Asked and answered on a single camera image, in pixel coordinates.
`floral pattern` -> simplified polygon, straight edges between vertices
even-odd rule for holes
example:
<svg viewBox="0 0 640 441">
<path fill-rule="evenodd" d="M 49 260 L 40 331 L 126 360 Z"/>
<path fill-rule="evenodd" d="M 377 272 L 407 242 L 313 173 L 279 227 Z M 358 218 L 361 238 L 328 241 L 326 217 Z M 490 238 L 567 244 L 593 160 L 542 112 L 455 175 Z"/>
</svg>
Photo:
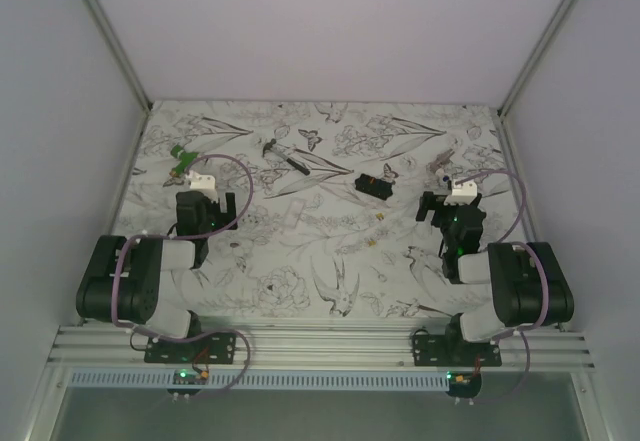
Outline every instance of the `floral pattern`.
<svg viewBox="0 0 640 441">
<path fill-rule="evenodd" d="M 263 156 L 265 143 L 311 171 Z M 451 285 L 438 258 L 440 232 L 417 223 L 423 191 L 443 192 L 442 177 L 504 167 L 489 110 L 481 106 L 366 103 L 158 102 L 144 133 L 116 232 L 165 233 L 175 222 L 175 196 L 188 189 L 169 172 L 190 153 L 242 161 L 254 198 L 238 229 L 209 239 L 198 270 L 163 273 L 166 298 L 205 316 L 449 316 L 490 299 L 486 286 Z M 249 182 L 235 163 L 196 167 L 216 177 L 218 191 Z M 393 183 L 382 201 L 355 190 L 361 173 Z M 487 212 L 482 246 L 516 214 L 509 180 L 478 180 Z M 304 209 L 295 228 L 284 215 L 293 199 Z M 521 239 L 518 228 L 513 239 Z"/>
</svg>

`gray floor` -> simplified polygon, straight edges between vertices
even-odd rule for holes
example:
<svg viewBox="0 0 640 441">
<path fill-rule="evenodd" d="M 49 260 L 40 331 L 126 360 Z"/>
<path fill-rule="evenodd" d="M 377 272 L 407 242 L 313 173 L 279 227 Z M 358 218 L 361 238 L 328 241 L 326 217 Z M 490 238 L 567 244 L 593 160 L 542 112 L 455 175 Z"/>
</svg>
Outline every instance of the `gray floor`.
<svg viewBox="0 0 640 441">
<path fill-rule="evenodd" d="M 483 396 L 508 392 L 515 375 L 485 377 Z M 172 403 L 150 389 L 75 388 L 58 441 L 164 440 L 583 440 L 568 375 L 531 375 L 491 405 L 454 406 L 442 393 L 235 391 Z"/>
</svg>

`green toy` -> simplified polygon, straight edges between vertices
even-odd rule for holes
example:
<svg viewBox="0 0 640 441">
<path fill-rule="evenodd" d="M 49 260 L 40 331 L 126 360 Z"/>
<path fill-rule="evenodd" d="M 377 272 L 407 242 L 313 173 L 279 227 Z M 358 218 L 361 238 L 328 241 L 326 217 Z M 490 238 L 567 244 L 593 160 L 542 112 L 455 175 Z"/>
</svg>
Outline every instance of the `green toy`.
<svg viewBox="0 0 640 441">
<path fill-rule="evenodd" d="M 198 153 L 189 153 L 183 146 L 176 144 L 171 148 L 171 156 L 180 160 L 180 163 L 173 168 L 169 174 L 173 178 L 179 178 L 184 174 L 185 169 L 189 166 L 194 159 L 198 157 Z"/>
</svg>

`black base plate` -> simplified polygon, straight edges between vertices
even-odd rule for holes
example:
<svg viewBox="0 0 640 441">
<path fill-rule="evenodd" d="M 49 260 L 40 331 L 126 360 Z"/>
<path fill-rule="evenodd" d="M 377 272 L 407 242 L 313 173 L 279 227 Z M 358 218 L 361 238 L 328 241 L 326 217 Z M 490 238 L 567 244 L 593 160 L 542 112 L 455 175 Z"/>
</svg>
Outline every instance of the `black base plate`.
<svg viewBox="0 0 640 441">
<path fill-rule="evenodd" d="M 473 368 L 476 357 L 479 357 L 481 366 L 502 366 L 500 348 L 489 343 L 458 343 L 455 350 L 449 350 L 444 334 L 420 331 L 413 335 L 411 344 L 416 366 Z"/>
<path fill-rule="evenodd" d="M 233 364 L 236 335 L 223 333 L 209 336 L 193 343 L 171 343 L 151 339 L 147 343 L 144 362 L 149 364 L 191 364 L 206 347 L 209 347 L 209 364 Z"/>
</svg>

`hammer head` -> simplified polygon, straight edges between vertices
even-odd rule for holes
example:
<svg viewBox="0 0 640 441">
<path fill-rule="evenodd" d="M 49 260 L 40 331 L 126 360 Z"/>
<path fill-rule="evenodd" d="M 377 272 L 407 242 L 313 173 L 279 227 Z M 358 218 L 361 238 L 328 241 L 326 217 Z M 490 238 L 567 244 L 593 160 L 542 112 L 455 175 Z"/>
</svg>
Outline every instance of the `hammer head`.
<svg viewBox="0 0 640 441">
<path fill-rule="evenodd" d="M 262 156 L 264 156 L 264 154 L 267 151 L 270 151 L 271 148 L 273 148 L 273 146 L 276 144 L 276 138 L 273 138 L 271 141 L 269 141 L 267 144 L 264 145 L 264 148 L 262 148 Z"/>
</svg>

